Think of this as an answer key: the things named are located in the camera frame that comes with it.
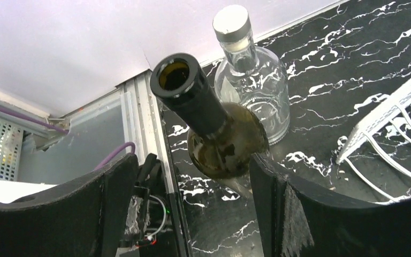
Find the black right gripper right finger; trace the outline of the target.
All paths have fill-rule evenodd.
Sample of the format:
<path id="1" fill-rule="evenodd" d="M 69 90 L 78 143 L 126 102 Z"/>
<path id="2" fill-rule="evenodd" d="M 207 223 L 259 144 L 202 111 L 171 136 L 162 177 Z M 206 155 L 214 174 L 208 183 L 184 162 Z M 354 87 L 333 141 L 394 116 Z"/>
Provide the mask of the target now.
<path id="1" fill-rule="evenodd" d="M 260 154 L 249 172 L 265 256 L 411 256 L 411 199 L 351 198 Z"/>

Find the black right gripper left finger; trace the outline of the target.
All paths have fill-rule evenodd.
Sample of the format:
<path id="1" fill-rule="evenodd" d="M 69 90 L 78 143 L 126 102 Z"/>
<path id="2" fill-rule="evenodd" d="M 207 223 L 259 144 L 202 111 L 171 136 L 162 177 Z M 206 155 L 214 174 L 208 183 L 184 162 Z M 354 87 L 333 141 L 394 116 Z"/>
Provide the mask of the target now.
<path id="1" fill-rule="evenodd" d="M 0 256 L 115 256 L 138 175 L 126 154 L 81 177 L 0 203 Z"/>

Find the dark green wine bottle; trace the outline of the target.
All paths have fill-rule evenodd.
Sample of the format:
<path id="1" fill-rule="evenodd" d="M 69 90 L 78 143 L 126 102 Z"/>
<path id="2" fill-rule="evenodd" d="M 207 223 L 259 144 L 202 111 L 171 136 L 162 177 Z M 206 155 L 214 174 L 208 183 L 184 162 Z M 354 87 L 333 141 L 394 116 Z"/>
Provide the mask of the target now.
<path id="1" fill-rule="evenodd" d="M 241 177 L 248 173 L 253 153 L 269 154 L 268 138 L 256 115 L 237 103 L 221 103 L 192 55 L 162 59 L 152 72 L 150 89 L 188 125 L 188 153 L 207 177 Z"/>

